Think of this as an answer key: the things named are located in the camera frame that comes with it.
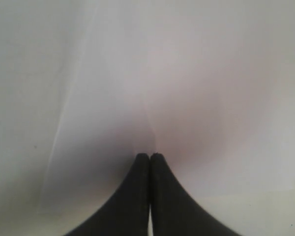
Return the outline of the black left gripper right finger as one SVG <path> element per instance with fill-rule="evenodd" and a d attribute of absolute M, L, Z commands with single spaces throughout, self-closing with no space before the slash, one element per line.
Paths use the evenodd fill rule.
<path fill-rule="evenodd" d="M 155 236 L 238 235 L 192 199 L 160 153 L 150 157 L 149 188 Z"/>

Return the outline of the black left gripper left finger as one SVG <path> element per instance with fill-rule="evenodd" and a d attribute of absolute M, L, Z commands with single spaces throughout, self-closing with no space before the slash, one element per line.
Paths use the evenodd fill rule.
<path fill-rule="evenodd" d="M 147 236 L 149 157 L 136 156 L 125 179 L 109 200 L 68 236 Z"/>

